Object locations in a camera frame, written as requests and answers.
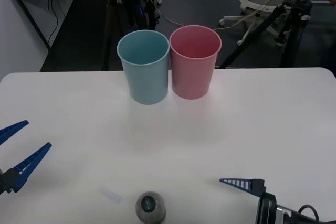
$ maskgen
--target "table surface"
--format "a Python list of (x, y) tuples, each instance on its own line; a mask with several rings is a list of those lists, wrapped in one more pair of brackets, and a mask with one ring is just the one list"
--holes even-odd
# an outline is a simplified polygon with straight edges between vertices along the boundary
[(263, 178), (278, 204), (336, 219), (336, 80), (322, 68), (215, 70), (203, 98), (170, 89), (149, 106), (123, 72), (15, 73), (0, 111), (0, 129), (30, 122), (0, 147), (3, 171), (53, 144), (21, 191), (0, 196), (2, 224), (140, 223), (148, 190), (166, 223), (255, 223), (258, 198), (223, 177)]

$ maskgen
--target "gray floor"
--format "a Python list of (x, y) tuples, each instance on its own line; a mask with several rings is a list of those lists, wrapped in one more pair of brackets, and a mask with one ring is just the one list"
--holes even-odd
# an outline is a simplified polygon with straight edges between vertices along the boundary
[[(160, 10), (168, 18), (183, 25), (197, 24), (217, 28), (218, 21), (223, 16), (240, 14), (239, 0), (162, 1)], [(100, 69), (104, 23), (101, 22), (100, 25), (93, 26), (90, 24), (90, 20), (103, 20), (105, 2), (106, 0), (74, 0), (68, 13), (70, 18), (63, 24), (41, 71), (94, 71)], [(77, 24), (71, 20), (71, 15), (76, 17), (75, 23)], [(333, 7), (313, 8), (311, 21), (306, 28), (300, 46), (297, 67), (320, 66), (321, 59), (330, 54), (330, 48), (336, 43), (335, 17), (336, 9)], [(86, 23), (85, 37), (83, 36), (84, 31), (81, 31), (82, 23)], [(156, 29), (169, 37), (177, 27), (161, 17)], [(218, 32), (223, 41), (223, 47), (217, 59), (218, 65), (223, 63), (225, 58), (237, 47), (237, 41), (241, 39), (245, 29), (246, 26), (239, 24), (231, 29)], [(120, 70), (121, 65), (115, 53), (115, 45), (112, 54), (110, 68), (111, 70)], [(264, 33), (239, 56), (231, 67), (278, 67), (280, 56), (281, 48), (276, 46), (272, 35)]]

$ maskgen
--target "camera tripod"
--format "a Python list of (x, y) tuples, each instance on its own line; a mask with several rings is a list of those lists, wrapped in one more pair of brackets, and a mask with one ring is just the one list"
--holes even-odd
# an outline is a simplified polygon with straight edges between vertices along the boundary
[(284, 44), (285, 48), (281, 55), (281, 68), (293, 67), (296, 59), (296, 54), (299, 50), (302, 40), (303, 32), (310, 19), (310, 11), (312, 9), (312, 2), (310, 0), (285, 0), (279, 4), (274, 11), (252, 32), (243, 43), (229, 55), (224, 63), (219, 67), (224, 69), (231, 65), (235, 59), (252, 43), (263, 31), (265, 31), (278, 17), (290, 11), (285, 24), (274, 40), (279, 44)]
[[(117, 10), (118, 0), (107, 0), (105, 31), (102, 50), (102, 71), (109, 70), (109, 58), (112, 45), (112, 36), (115, 29), (121, 30), (120, 18)], [(144, 0), (145, 10), (142, 8), (140, 0), (122, 0), (126, 11), (128, 23), (131, 27), (137, 23), (140, 30), (155, 30), (160, 16), (155, 12), (154, 0)], [(148, 13), (148, 24), (145, 12)]]

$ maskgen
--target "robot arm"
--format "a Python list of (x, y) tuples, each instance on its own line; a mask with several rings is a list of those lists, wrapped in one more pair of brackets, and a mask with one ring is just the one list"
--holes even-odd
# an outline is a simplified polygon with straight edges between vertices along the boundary
[[(0, 145), (27, 124), (28, 121), (25, 120), (0, 130)], [(4, 173), (0, 170), (0, 194), (2, 194), (4, 191), (8, 193), (11, 191), (14, 191), (15, 193), (18, 192), (27, 182), (28, 177), (41, 162), (50, 148), (51, 144), (47, 143), (15, 167), (10, 168)]]

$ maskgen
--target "tripod leg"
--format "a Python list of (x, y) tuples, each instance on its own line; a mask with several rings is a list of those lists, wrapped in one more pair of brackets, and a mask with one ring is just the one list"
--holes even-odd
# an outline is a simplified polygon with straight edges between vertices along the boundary
[(135, 25), (134, 23), (134, 18), (133, 18), (133, 13), (132, 13), (132, 3), (131, 0), (122, 0), (125, 7), (126, 7), (126, 12), (127, 12), (127, 18), (128, 18), (128, 24), (133, 27)]
[(285, 49), (282, 52), (280, 62), (281, 68), (290, 68), (294, 66), (296, 55), (298, 53), (306, 25), (307, 21), (301, 21), (299, 25), (295, 26), (294, 29), (290, 32)]
[(237, 49), (226, 58), (224, 63), (219, 68), (223, 69), (232, 64), (232, 62), (235, 61), (241, 52), (243, 52), (253, 41), (255, 41), (260, 36), (260, 34), (265, 31), (267, 27), (270, 26), (274, 20), (276, 20), (285, 11), (286, 9), (282, 5), (276, 7), (274, 11), (252, 33), (246, 37), (243, 43), (240, 44), (240, 46), (237, 47)]
[(109, 59), (112, 44), (112, 34), (113, 28), (116, 25), (117, 17), (117, 0), (108, 0), (106, 5), (106, 17), (105, 17), (105, 32), (103, 41), (103, 52), (102, 52), (102, 65), (101, 71), (109, 70)]
[(139, 29), (140, 30), (148, 29), (146, 14), (140, 5), (140, 2), (135, 1), (135, 3), (133, 4), (133, 13), (134, 13), (135, 21), (138, 24)]
[(154, 0), (146, 0), (146, 11), (148, 13), (148, 29), (155, 30), (156, 20)]
[(279, 33), (279, 35), (274, 38), (276, 43), (284, 44), (287, 41), (286, 34), (290, 31), (291, 26), (292, 26), (292, 14), (290, 14), (288, 18), (286, 19), (286, 22), (283, 28), (281, 29), (281, 32)]
[(146, 14), (141, 6), (140, 0), (130, 0), (130, 4), (139, 29), (148, 29)]

